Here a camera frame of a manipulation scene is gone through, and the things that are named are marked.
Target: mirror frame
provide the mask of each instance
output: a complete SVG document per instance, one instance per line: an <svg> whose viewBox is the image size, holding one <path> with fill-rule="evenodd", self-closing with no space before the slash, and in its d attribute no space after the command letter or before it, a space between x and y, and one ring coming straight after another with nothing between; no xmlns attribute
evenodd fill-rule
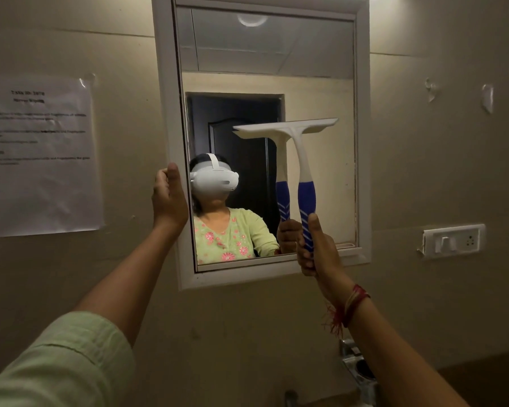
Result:
<svg viewBox="0 0 509 407"><path fill-rule="evenodd" d="M330 18L354 22L354 104L357 246L338 245L344 265L371 261L370 191L370 4L369 0L152 0L162 114L167 128L168 160L179 167L190 199L189 160L184 134L181 62L177 48L177 7ZM179 290L237 284L300 273L295 254L204 265L197 272L192 211L175 250Z"/></svg>

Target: light green kurta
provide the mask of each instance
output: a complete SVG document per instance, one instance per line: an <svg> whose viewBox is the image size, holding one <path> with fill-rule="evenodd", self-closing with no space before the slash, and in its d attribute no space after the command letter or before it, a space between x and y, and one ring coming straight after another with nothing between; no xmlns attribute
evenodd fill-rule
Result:
<svg viewBox="0 0 509 407"><path fill-rule="evenodd" d="M245 260L275 254L279 244L262 217L244 208L230 208L228 228L216 233L201 219L194 219L198 264Z"/></svg>
<svg viewBox="0 0 509 407"><path fill-rule="evenodd" d="M108 407L119 404L134 356L109 320L68 313L0 374L0 407Z"/></svg>

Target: ceiling light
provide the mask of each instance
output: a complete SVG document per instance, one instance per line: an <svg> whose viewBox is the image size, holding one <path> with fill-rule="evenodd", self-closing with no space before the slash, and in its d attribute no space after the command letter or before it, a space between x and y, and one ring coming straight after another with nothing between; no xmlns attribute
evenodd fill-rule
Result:
<svg viewBox="0 0 509 407"><path fill-rule="evenodd" d="M268 16L254 14L238 14L238 21L246 27L259 27L268 20Z"/></svg>

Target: pink flower print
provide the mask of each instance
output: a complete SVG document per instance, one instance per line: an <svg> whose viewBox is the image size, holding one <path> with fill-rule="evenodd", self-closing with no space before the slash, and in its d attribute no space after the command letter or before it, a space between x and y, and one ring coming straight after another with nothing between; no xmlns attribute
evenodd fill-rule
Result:
<svg viewBox="0 0 509 407"><path fill-rule="evenodd" d="M223 254L223 261L232 261L235 260L236 256L232 254L231 252L227 252Z"/></svg>

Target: black door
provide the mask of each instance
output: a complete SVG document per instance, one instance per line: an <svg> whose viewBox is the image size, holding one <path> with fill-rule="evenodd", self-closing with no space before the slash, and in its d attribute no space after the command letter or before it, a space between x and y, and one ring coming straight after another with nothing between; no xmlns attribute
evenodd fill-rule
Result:
<svg viewBox="0 0 509 407"><path fill-rule="evenodd" d="M239 174L238 187L230 194L227 205L255 212L264 219L270 232L277 234L275 144L267 138L239 138L233 133L233 126L280 121L280 99L196 94L187 101L196 155L212 152L223 156Z"/></svg>

